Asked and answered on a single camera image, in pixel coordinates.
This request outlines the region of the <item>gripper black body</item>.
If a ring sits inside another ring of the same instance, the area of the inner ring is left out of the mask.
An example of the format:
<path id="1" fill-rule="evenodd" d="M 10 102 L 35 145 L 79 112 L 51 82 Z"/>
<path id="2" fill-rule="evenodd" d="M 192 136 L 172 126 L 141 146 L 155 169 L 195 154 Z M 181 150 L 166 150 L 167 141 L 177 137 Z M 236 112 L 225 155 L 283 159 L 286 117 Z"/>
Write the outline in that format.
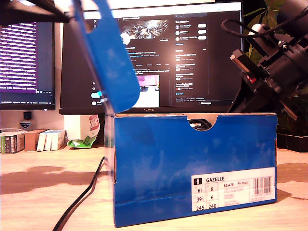
<path id="1" fill-rule="evenodd" d="M 258 64 L 241 50 L 234 51 L 230 59 L 243 71 L 242 78 L 254 94 L 276 94 L 291 118 L 302 117 L 301 110 L 290 100 L 302 84 L 302 47 L 299 44 L 282 42 L 271 56 L 265 55 Z"/>

